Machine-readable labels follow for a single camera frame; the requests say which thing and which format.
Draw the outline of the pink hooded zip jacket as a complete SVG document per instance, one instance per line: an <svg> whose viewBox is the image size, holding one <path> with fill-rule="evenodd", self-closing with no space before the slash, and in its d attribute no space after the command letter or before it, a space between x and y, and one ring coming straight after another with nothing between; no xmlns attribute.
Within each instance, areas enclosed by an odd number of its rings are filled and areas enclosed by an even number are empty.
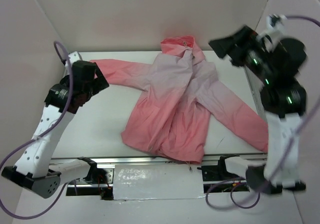
<svg viewBox="0 0 320 224"><path fill-rule="evenodd" d="M268 126L218 78L193 36L167 38L152 64L97 60L106 80L141 90L121 133L125 145L171 159L200 163L209 120L266 152Z"/></svg>

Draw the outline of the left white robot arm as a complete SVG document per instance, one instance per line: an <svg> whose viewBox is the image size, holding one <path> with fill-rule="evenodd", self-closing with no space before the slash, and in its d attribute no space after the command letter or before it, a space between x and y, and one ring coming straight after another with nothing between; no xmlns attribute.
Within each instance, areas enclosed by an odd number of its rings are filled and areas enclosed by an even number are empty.
<svg viewBox="0 0 320 224"><path fill-rule="evenodd" d="M95 62L79 60L72 64L71 70L72 79L65 76L50 88L33 143L15 165L4 167L1 173L2 177L45 199L51 197L60 185L76 179L86 183L104 183L106 180L106 171L87 157L63 164L50 162L79 107L109 87Z"/></svg>

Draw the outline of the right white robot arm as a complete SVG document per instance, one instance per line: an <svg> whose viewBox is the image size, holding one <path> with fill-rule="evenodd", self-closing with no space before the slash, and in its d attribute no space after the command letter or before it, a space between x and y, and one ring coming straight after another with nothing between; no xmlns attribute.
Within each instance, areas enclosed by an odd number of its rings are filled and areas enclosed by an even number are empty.
<svg viewBox="0 0 320 224"><path fill-rule="evenodd" d="M258 34L248 26L211 40L209 45L219 58L229 56L233 66L247 67L262 81L260 98L269 133L265 164L255 165L236 155L222 156L219 177L242 177L251 189L265 194L304 191L306 184L299 178L297 164L300 136L295 130L307 105L306 90L296 80L307 57L305 45L276 31Z"/></svg>

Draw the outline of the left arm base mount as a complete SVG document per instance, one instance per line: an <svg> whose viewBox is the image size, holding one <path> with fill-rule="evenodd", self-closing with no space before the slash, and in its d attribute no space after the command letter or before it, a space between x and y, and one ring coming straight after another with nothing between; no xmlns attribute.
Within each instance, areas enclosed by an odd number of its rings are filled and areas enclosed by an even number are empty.
<svg viewBox="0 0 320 224"><path fill-rule="evenodd" d="M99 196L102 200L113 200L113 168L98 168L98 164L86 157L78 160L86 162L90 168L83 178L71 181L66 196Z"/></svg>

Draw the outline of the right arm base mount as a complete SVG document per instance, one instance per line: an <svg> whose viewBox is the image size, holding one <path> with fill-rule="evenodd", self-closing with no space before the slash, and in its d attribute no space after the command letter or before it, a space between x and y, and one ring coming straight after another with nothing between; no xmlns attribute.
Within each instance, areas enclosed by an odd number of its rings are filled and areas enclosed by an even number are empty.
<svg viewBox="0 0 320 224"><path fill-rule="evenodd" d="M239 191L248 191L246 181L243 178L226 171L224 161L228 157L236 157L236 155L224 155L218 159L217 164L202 165L197 168L202 174L204 193L207 193L212 185L223 181L225 182L211 190L210 193L230 192L233 187L237 187L241 183L244 183L244 186L240 187Z"/></svg>

